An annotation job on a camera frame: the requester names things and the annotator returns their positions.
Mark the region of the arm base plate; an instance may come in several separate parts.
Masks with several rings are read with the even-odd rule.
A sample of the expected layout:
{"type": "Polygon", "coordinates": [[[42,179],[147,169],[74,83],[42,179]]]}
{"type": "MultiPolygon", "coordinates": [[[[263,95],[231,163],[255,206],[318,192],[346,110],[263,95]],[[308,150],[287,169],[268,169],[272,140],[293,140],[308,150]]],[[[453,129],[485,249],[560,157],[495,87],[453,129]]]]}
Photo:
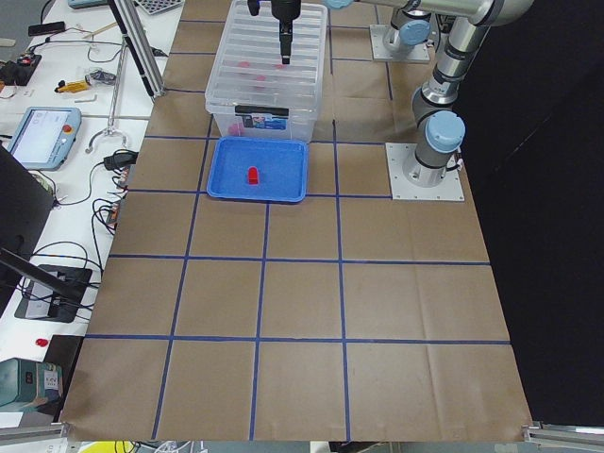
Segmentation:
{"type": "Polygon", "coordinates": [[[463,202],[460,170],[451,157],[445,167],[429,169],[416,160],[415,143],[385,143],[392,199],[463,202]]]}
{"type": "Polygon", "coordinates": [[[373,60],[429,63],[426,42],[430,25],[411,21],[395,29],[390,25],[370,25],[373,60]]]}

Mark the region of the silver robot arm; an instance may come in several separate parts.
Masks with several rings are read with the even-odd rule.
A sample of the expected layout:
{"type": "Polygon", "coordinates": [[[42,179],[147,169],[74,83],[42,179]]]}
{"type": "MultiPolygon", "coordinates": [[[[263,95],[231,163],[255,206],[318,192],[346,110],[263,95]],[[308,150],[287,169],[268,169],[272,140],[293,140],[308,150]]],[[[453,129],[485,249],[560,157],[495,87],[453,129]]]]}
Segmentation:
{"type": "MultiPolygon", "coordinates": [[[[405,6],[393,1],[388,25],[371,25],[372,57],[377,61],[428,62],[426,42],[431,34],[431,13],[418,9],[420,1],[405,6]]],[[[271,13],[278,21],[280,55],[284,64],[292,56],[294,20],[301,14],[300,1],[271,1],[271,13]]]]}
{"type": "Polygon", "coordinates": [[[452,170],[447,165],[459,151],[465,134],[461,117],[451,111],[484,38],[492,26],[506,25],[526,13],[530,1],[384,1],[393,9],[391,25],[403,33],[415,11],[453,16],[453,26],[435,53],[430,78],[412,98],[412,111],[419,129],[415,150],[403,163],[403,174],[412,184],[438,186],[452,170]]]}

